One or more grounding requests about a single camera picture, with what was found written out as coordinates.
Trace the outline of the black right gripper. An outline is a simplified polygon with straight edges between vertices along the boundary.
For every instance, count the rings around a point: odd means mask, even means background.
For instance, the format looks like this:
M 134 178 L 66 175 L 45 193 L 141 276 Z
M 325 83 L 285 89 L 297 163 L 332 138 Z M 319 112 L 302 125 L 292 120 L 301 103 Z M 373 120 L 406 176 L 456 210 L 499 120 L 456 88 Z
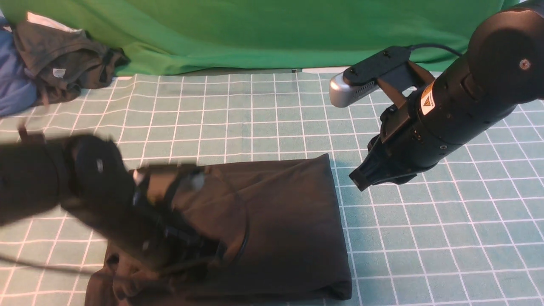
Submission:
M 402 107 L 387 108 L 378 135 L 368 142 L 368 155 L 348 177 L 363 191 L 370 186 L 405 184 L 435 167 L 456 151 L 464 140 L 462 105 L 447 98 L 423 114 L 423 99 L 408 99 Z

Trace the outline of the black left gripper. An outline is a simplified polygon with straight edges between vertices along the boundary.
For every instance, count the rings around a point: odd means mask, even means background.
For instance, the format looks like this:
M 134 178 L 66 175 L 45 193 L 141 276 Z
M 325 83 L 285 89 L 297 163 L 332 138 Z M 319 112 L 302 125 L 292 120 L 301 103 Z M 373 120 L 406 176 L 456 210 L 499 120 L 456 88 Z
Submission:
M 64 209 L 155 272 L 204 261 L 200 242 L 167 226 L 133 187 L 99 189 L 64 200 Z

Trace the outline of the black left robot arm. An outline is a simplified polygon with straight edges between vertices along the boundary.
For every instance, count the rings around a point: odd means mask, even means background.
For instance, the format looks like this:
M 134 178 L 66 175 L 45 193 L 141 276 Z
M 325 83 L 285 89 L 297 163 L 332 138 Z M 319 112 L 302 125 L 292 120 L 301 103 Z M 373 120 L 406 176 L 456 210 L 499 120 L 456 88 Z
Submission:
M 199 265 L 205 242 L 152 204 L 112 141 L 91 135 L 1 145 L 1 225 L 62 207 L 148 269 Z

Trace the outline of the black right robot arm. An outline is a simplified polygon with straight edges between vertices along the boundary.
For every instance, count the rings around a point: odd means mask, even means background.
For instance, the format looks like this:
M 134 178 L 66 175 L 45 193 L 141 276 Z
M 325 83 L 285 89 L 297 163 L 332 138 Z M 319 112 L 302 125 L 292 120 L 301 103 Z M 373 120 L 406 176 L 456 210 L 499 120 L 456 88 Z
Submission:
M 543 99 L 542 0 L 497 12 L 472 34 L 467 50 L 439 77 L 410 60 L 417 45 L 391 46 L 340 74 L 346 107 L 380 88 L 393 102 L 380 116 L 368 154 L 350 173 L 369 186 L 404 184 L 510 115 L 517 105 Z

